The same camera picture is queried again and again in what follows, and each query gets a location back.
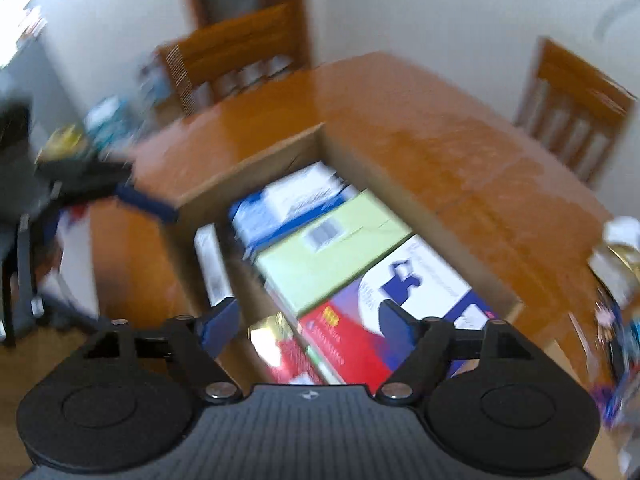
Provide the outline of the wooden chair far left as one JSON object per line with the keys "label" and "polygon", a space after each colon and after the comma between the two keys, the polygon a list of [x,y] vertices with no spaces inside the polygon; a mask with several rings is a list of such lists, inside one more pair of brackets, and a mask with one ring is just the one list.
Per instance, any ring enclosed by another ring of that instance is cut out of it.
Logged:
{"label": "wooden chair far left", "polygon": [[541,36],[513,125],[591,188],[637,105],[638,99],[602,70]]}

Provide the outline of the wooden chair near left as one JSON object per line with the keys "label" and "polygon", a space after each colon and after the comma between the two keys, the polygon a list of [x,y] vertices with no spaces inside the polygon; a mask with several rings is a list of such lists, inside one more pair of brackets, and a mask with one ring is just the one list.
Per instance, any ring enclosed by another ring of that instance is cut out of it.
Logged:
{"label": "wooden chair near left", "polygon": [[259,82],[305,66],[302,36],[292,4],[276,6],[225,20],[156,48],[183,115],[198,110],[196,92],[207,86],[216,101],[224,98],[217,86],[227,76],[258,68]]}

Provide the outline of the open cardboard box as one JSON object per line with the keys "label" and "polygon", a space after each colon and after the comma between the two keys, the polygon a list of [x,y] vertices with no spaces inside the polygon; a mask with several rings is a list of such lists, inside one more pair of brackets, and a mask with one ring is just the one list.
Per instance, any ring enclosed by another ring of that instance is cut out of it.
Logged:
{"label": "open cardboard box", "polygon": [[521,300],[377,166],[307,130],[183,196],[165,238],[198,338],[281,384],[377,389],[405,317],[479,330]]}

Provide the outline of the pile of pens and clutter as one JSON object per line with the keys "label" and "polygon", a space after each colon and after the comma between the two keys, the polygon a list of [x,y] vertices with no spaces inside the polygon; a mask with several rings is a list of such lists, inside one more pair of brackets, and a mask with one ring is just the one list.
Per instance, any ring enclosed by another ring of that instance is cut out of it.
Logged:
{"label": "pile of pens and clutter", "polygon": [[604,351],[612,386],[593,390],[608,428],[639,429],[639,318],[626,321],[613,296],[598,288],[594,307],[597,342]]}

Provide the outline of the wooden chair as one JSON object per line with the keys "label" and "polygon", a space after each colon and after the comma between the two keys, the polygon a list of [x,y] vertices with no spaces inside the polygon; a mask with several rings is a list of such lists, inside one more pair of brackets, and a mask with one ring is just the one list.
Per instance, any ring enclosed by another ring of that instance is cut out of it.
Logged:
{"label": "wooden chair", "polygon": [[276,6],[225,20],[156,48],[183,115],[198,110],[196,92],[207,86],[216,101],[224,98],[217,86],[227,76],[258,68],[259,82],[305,66],[302,36],[292,4]]}
{"label": "wooden chair", "polygon": [[638,99],[602,70],[541,36],[513,125],[591,188],[637,105]]}

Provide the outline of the red blue white medicine box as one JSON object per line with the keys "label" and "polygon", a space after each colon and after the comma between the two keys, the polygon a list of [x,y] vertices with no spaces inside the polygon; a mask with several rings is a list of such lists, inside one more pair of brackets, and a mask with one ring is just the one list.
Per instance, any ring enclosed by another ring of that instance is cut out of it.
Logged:
{"label": "red blue white medicine box", "polygon": [[480,330],[495,316],[471,285],[415,235],[305,314],[298,328],[340,382],[374,391],[416,348],[424,318]]}

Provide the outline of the red gold box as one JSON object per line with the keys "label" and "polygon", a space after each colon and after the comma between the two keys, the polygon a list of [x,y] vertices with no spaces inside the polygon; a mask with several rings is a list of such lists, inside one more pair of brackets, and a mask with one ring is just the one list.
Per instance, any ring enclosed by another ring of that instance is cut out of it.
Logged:
{"label": "red gold box", "polygon": [[323,384],[282,313],[267,316],[251,325],[247,336],[277,384]]}

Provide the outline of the white tube in carton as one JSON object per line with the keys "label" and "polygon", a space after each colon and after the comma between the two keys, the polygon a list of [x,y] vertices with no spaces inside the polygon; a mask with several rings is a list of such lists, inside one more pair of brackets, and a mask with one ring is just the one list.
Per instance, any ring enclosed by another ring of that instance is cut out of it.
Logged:
{"label": "white tube in carton", "polygon": [[209,223],[198,228],[193,244],[209,304],[216,307],[222,300],[233,297],[233,292],[215,225]]}

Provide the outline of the green tea box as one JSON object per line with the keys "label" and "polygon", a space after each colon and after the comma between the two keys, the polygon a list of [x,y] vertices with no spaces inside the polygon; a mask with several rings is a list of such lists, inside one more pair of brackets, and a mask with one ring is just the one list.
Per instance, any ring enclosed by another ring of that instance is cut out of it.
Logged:
{"label": "green tea box", "polygon": [[408,224],[364,190],[261,252],[255,266],[281,306],[299,318],[410,234]]}

